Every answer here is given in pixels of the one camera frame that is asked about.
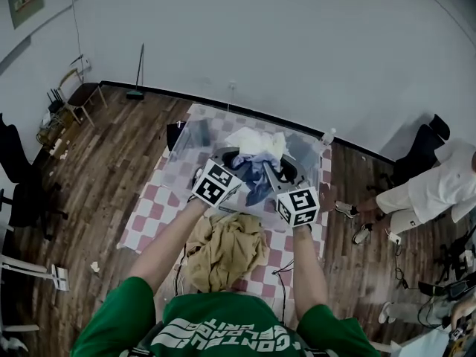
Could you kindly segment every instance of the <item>white shoe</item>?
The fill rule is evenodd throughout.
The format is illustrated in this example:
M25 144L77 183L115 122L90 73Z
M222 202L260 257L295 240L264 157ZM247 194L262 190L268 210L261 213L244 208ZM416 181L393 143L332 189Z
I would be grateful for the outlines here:
M388 321L389 324L392 324L396 320L395 318L391 318L388 315L388 307L391 306L391 305L392 305L392 303L390 301L388 301L382 307L382 310L380 311L380 315L379 315L379 323L380 324L385 324L386 321Z
M357 233L354 234L352 237L352 242L354 242L356 245L360 245L365 239L369 236L370 234L370 229L369 229L370 223L364 223L360 230L357 231Z
M350 213L351 210L352 210L352 205L346 204L345 202L342 202L342 201L335 202L335 211L338 211L339 213L343 213L349 218L354 218L357 214L351 214Z

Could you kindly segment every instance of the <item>blue cloth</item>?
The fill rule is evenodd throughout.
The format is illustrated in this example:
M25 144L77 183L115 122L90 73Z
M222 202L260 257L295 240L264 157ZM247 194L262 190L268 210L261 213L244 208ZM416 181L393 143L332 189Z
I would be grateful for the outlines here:
M252 206L264 200L271 192L264 163L270 163L276 171L279 171L280 161L271 153L262 152L259 155L238 155L231 162L231 166L238 168L244 163L250 166L243 176L243 181L251 191L246 196L246 206Z

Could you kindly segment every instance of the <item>wooden chair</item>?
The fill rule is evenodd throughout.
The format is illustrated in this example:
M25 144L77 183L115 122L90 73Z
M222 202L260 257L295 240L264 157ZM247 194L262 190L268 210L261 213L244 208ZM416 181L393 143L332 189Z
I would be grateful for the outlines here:
M68 102L66 103L66 107L71 111L71 113L74 116L74 119L77 120L78 123L81 123L76 114L74 113L74 109L76 107L81 107L84 111L84 115L88 118L89 123L94 127L94 123L91 120L91 117L89 116L88 112L84 108L84 106L87 104L87 102L90 102L90 104L93 104L91 101L92 95L98 91L99 95L101 96L101 100L104 103L104 106L107 109L107 103L106 100L104 99L103 92L101 91L101 87L99 86L99 83L83 83L81 80L80 74L77 72L77 68L74 68L73 70L69 71L62 79L61 82L59 83L58 90L62 94L63 97L65 97L64 92L61 90L61 87L63 84L68 80L69 77L71 77L73 74L76 74L77 79L80 81L80 87L76 89L76 91L69 97Z

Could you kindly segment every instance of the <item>white shorts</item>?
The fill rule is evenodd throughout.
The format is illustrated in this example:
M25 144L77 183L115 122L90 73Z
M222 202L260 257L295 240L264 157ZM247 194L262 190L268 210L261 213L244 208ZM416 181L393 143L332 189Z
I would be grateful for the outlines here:
M408 195L408 183L379 194L376 201L385 214L392 213L390 219L390 231L392 233L399 234L422 224L411 204Z

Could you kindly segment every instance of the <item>transparent plastic box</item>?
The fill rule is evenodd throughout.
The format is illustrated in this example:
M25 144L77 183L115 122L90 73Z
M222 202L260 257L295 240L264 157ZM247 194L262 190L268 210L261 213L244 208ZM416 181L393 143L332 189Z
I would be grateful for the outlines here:
M196 170L206 164L216 149L229 147L225 139L244 126L259 132L283 132L288 149L286 153L304 167L309 185L319 191L321 145L318 139L263 120L203 105L193 105L193 111L164 166L162 184L171 189L180 200L187 200L192 195L192 178ZM247 207L245 198L249 191L243 183L238 192L219 209L253 214L262 219L263 226L274 228L288 226L274 209L276 199L274 192L271 191L262 202Z

